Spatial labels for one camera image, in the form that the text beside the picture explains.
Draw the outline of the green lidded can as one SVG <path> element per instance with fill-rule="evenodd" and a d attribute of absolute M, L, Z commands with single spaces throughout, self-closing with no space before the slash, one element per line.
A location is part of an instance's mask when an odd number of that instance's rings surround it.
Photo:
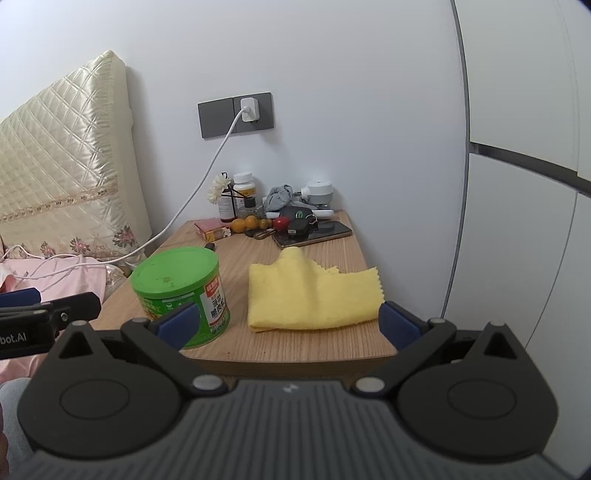
<path fill-rule="evenodd" d="M 187 302 L 197 305 L 198 327 L 186 349 L 214 341 L 228 327 L 230 312 L 219 260 L 211 249 L 177 247 L 156 253 L 134 270 L 130 284 L 153 320 Z"/>

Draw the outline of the yellow cleaning cloth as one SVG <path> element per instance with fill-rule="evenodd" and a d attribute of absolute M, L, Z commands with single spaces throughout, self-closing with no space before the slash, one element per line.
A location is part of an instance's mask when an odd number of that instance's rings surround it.
<path fill-rule="evenodd" d="M 256 332 L 329 330 L 378 317 L 384 291 L 377 268 L 342 273 L 297 247 L 270 265 L 249 266 L 247 323 Z"/>

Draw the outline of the pink bedding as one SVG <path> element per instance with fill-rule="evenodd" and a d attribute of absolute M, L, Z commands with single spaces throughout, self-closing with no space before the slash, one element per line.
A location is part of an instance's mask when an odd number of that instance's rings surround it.
<path fill-rule="evenodd" d="M 96 263 L 93 258 L 81 257 L 4 259 L 1 262 L 1 292 L 35 288 L 42 301 L 93 292 L 103 302 L 107 280 L 105 267 L 78 267 L 63 272 L 66 267 L 76 264 Z"/>

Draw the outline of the quilted cream headboard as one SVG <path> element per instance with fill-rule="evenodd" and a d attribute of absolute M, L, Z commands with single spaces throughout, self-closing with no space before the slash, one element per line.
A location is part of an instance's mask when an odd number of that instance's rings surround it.
<path fill-rule="evenodd" d="M 1 122 L 1 239 L 19 255 L 135 263 L 152 235 L 126 66 L 112 51 Z"/>

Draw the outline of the red cigarette box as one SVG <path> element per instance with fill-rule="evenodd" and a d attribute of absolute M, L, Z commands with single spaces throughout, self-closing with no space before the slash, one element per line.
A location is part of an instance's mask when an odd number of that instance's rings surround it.
<path fill-rule="evenodd" d="M 232 235 L 229 224 L 218 218 L 197 220 L 193 222 L 193 225 L 197 228 L 199 236 L 207 243 L 216 242 Z"/>

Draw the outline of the white wardrobe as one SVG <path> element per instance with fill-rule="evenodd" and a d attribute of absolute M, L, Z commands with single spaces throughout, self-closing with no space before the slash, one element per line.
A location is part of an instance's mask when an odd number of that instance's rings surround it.
<path fill-rule="evenodd" d="M 550 384 L 546 454 L 590 464 L 590 5 L 458 1 L 468 157 L 445 305 L 507 324 Z"/>

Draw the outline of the white diffuser flowers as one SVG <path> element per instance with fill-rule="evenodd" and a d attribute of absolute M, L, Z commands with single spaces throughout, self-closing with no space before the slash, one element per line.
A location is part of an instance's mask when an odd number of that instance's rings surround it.
<path fill-rule="evenodd" d="M 228 190 L 231 184 L 231 179 L 226 172 L 218 173 L 212 180 L 211 186 L 208 189 L 207 198 L 211 204 L 216 204 L 221 198 L 222 193 Z"/>

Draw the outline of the black smartphone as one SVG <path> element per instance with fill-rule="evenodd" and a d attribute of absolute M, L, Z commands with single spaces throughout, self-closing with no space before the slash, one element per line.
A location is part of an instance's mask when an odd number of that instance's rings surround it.
<path fill-rule="evenodd" d="M 280 249 L 303 247 L 329 240 L 346 238 L 353 235 L 353 230 L 344 223 L 335 220 L 318 221 L 308 228 L 307 233 L 291 237 L 287 232 L 276 232 L 273 241 Z"/>

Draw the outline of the red bead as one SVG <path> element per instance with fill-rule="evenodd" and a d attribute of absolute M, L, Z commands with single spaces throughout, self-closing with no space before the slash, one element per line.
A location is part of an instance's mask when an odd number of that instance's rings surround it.
<path fill-rule="evenodd" d="M 287 217 L 280 216 L 273 220 L 273 228 L 276 231 L 287 231 L 288 225 L 290 225 L 290 219 Z"/>

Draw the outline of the black green pouch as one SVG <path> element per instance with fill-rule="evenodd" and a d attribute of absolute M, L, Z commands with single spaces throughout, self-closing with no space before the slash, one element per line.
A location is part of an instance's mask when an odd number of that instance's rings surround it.
<path fill-rule="evenodd" d="M 315 215 L 310 208 L 290 205 L 280 209 L 280 217 L 286 217 L 290 222 L 298 219 L 315 219 Z"/>

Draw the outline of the white pill bottle yellow label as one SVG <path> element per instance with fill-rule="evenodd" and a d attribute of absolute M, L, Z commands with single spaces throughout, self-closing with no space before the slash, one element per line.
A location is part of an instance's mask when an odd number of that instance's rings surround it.
<path fill-rule="evenodd" d="M 256 209 L 256 182 L 253 175 L 250 172 L 233 175 L 232 190 L 236 215 L 249 216 L 249 211 Z"/>

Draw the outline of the white round device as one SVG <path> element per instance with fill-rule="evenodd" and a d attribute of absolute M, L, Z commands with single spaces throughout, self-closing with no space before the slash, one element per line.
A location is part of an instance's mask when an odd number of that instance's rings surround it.
<path fill-rule="evenodd" d="M 311 181 L 301 188 L 301 201 L 310 206 L 318 219 L 329 219 L 335 212 L 331 208 L 334 187 L 329 181 Z"/>

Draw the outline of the grey crumpled cloth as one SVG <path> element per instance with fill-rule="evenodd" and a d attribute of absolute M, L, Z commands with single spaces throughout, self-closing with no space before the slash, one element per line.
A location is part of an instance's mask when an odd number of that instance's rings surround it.
<path fill-rule="evenodd" d="M 284 184 L 270 189 L 270 192 L 263 199 L 263 208 L 266 212 L 278 212 L 286 206 L 290 206 L 294 196 L 294 189 Z"/>

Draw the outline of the white charger plug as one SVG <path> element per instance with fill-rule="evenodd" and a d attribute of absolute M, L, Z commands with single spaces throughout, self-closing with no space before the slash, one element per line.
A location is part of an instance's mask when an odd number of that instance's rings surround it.
<path fill-rule="evenodd" d="M 243 122 L 252 123 L 259 120 L 259 100 L 255 97 L 244 97 L 240 99 L 239 104 Z"/>

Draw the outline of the grey wall socket panel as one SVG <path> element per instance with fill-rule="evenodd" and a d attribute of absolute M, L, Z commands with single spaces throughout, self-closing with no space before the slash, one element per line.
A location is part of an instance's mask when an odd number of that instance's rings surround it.
<path fill-rule="evenodd" d="M 201 138 L 212 139 L 224 136 L 246 98 L 256 99 L 259 105 L 259 119 L 245 122 L 239 118 L 232 132 L 245 134 L 273 129 L 273 94 L 270 92 L 246 94 L 198 103 L 197 114 Z"/>

